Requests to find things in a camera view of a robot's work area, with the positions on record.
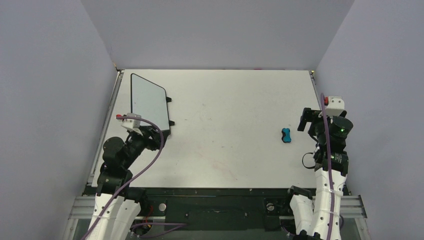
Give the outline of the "blue whiteboard eraser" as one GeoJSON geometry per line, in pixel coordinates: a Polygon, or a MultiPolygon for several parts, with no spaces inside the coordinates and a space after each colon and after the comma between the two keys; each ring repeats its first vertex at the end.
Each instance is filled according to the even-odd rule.
{"type": "Polygon", "coordinates": [[[285,128],[281,129],[281,140],[282,140],[283,143],[291,143],[292,142],[290,128],[285,127],[285,128]]]}

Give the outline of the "black framed small whiteboard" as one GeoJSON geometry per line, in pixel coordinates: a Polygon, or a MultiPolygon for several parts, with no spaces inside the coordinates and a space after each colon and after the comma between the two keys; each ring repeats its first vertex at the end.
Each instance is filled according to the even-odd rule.
{"type": "Polygon", "coordinates": [[[168,103],[172,98],[167,96],[165,88],[135,73],[130,75],[131,112],[140,115],[168,135],[174,122],[170,120],[168,103]]]}

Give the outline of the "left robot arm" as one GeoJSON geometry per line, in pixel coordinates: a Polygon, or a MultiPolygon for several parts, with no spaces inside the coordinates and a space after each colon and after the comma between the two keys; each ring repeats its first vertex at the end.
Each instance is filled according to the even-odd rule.
{"type": "Polygon", "coordinates": [[[131,187],[130,166],[144,150],[161,151],[166,136],[152,126],[129,131],[125,140],[118,136],[103,144],[103,164],[97,179],[94,209],[84,240],[124,240],[137,215],[149,209],[147,191],[131,187]]]}

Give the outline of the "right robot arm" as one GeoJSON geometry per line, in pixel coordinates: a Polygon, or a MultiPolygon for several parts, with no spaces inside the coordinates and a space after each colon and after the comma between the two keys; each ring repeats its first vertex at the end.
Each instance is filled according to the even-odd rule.
{"type": "Polygon", "coordinates": [[[327,116],[320,110],[304,108],[298,131],[304,131],[310,123],[308,134],[316,141],[312,153],[315,162],[315,195],[305,189],[292,186],[288,196],[282,199],[283,209],[293,214],[294,240],[340,240],[341,201],[347,180],[349,157],[345,151],[346,139],[353,123],[340,115],[327,116]]]}

